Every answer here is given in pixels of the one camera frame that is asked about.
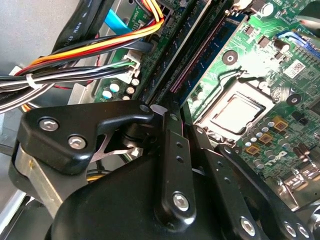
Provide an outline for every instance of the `barcode label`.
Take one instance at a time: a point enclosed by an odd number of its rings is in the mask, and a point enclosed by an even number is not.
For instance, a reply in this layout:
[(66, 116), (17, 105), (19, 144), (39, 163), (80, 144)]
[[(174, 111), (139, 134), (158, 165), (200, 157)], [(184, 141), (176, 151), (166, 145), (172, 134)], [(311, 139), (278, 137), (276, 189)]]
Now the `barcode label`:
[(305, 68), (306, 66), (296, 59), (283, 73), (291, 79), (294, 79)]

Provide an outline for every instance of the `motherboard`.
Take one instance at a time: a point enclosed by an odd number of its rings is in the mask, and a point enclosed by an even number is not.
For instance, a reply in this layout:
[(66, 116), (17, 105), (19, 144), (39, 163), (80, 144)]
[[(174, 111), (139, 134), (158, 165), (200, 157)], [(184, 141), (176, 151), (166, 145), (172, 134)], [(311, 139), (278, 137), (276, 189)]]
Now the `motherboard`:
[[(314, 184), (320, 177), (320, 51), (308, 13), (319, 2), (159, 3), (165, 24), (147, 39), (152, 51), (134, 57), (138, 74), (127, 82), (105, 79), (95, 101), (161, 104), (174, 93), (212, 145), (233, 147), (275, 191), (285, 186), (292, 196)], [(127, 25), (134, 30), (148, 21), (137, 6)], [(134, 53), (121, 49), (110, 61), (128, 55)]]

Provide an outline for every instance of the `cpu socket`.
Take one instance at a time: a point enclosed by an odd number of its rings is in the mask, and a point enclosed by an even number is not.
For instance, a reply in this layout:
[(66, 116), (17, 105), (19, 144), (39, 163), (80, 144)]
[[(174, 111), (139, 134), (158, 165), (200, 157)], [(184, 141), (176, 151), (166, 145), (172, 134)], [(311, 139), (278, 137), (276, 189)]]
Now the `cpu socket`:
[(235, 80), (197, 121), (202, 127), (237, 141), (273, 107), (272, 98), (249, 82)]

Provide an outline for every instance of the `cable tie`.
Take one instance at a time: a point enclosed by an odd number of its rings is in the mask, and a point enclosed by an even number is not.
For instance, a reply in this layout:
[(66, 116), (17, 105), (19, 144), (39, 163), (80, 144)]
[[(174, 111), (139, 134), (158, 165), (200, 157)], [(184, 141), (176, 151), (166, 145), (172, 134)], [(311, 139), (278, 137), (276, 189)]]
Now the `cable tie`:
[(25, 75), (26, 81), (29, 84), (29, 86), (33, 89), (39, 89), (43, 86), (43, 84), (36, 84), (34, 79), (32, 78), (33, 74), (29, 73)]

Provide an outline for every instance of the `screw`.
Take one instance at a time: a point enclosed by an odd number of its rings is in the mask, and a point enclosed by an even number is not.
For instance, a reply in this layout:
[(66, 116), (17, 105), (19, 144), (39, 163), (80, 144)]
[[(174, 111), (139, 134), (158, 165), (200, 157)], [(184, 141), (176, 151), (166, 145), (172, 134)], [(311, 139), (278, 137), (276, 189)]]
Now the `screw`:
[(142, 110), (142, 111), (144, 111), (145, 113), (149, 113), (150, 112), (150, 110), (149, 110), (149, 108), (146, 106), (146, 105), (140, 105), (140, 109)]
[(296, 231), (292, 228), (292, 226), (290, 226), (287, 221), (284, 222), (284, 227), (292, 237), (295, 238), (297, 236)]
[(68, 143), (73, 149), (81, 150), (86, 147), (86, 141), (80, 136), (72, 136), (69, 138)]
[(39, 126), (42, 130), (53, 132), (59, 128), (59, 124), (52, 119), (43, 119), (39, 122)]
[(200, 134), (203, 134), (204, 133), (204, 130), (201, 128), (201, 127), (196, 127), (196, 130), (197, 130), (197, 132), (198, 133), (200, 133)]
[(297, 223), (297, 225), (300, 233), (308, 239), (310, 237), (308, 231), (300, 223)]
[(189, 202), (181, 193), (176, 193), (173, 195), (173, 203), (179, 210), (183, 212), (189, 209)]
[(244, 216), (242, 216), (240, 218), (240, 223), (241, 223), (241, 226), (243, 228), (243, 230), (246, 231), (247, 234), (249, 234), (250, 236), (254, 236), (256, 235), (256, 230), (255, 230), (255, 227), (252, 225), (252, 223), (246, 219)]
[(225, 146), (223, 149), (226, 151), (227, 154), (231, 154), (231, 151), (227, 146)]

